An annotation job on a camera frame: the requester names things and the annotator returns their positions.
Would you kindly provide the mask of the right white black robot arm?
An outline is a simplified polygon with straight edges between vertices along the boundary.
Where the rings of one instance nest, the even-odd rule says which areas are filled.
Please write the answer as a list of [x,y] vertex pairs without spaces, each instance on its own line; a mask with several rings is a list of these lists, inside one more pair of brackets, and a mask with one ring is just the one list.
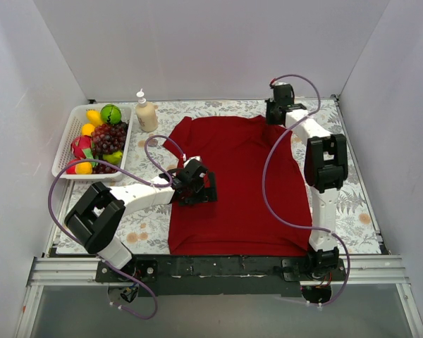
[[[344,134],[332,134],[312,118],[317,111],[308,111],[295,103],[291,84],[273,79],[273,96],[266,100],[266,122],[282,125],[286,131],[274,143],[262,172],[262,196],[269,212],[281,223],[296,230],[309,232],[309,246],[301,263],[288,265],[285,273],[306,274],[320,280],[338,267],[341,241],[336,235],[336,204],[343,183],[348,177],[347,139]],[[276,148],[292,132],[306,146],[304,178],[312,195],[312,226],[292,224],[280,218],[269,205],[266,195],[266,174]]]

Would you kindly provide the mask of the round patterned brooch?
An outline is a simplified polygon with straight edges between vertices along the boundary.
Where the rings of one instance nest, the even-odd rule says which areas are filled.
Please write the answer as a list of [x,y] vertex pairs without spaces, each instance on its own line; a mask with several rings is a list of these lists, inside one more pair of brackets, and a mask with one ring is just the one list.
[[156,147],[157,144],[158,144],[158,140],[157,139],[147,140],[147,146],[148,147]]

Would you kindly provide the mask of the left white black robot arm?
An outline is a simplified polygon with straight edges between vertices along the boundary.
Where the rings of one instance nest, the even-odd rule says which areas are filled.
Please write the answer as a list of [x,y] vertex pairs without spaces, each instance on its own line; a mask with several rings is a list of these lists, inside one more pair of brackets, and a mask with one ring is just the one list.
[[64,225],[89,254],[109,263],[113,275],[127,282],[135,276],[136,265],[130,249],[116,235],[122,218],[158,205],[193,206],[217,200],[215,174],[194,157],[147,184],[107,187],[95,182],[69,211]]

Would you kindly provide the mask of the red t-shirt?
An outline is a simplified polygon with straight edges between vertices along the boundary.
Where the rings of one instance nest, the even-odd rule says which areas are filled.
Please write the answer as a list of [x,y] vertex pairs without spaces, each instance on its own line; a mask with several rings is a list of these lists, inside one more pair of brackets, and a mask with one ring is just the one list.
[[[201,156],[215,173],[218,201],[174,204],[168,233],[171,254],[304,256],[309,232],[284,225],[262,196],[262,172],[284,133],[262,116],[182,119],[164,146],[174,156]],[[276,148],[266,174],[269,205],[281,219],[310,227],[305,181],[293,158],[290,134]]]

